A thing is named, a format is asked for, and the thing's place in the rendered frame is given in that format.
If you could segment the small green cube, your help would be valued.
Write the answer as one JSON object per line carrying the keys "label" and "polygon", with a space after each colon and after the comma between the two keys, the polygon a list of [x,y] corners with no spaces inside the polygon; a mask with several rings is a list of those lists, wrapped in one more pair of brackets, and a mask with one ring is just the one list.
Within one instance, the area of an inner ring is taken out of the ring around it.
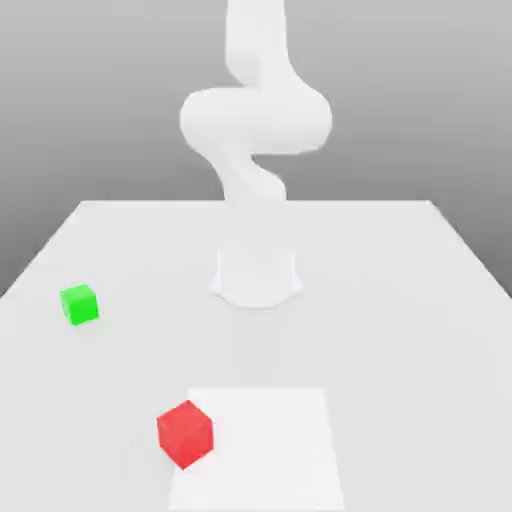
{"label": "small green cube", "polygon": [[59,294],[64,315],[71,325],[80,325],[99,317],[96,294],[87,284],[63,289]]}

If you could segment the small red cube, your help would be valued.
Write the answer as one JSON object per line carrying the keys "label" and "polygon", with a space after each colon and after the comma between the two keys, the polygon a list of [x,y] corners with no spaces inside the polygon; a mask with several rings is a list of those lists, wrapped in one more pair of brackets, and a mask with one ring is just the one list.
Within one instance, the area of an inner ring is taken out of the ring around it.
{"label": "small red cube", "polygon": [[161,449],[182,470],[214,448],[213,422],[190,400],[160,415],[157,432]]}

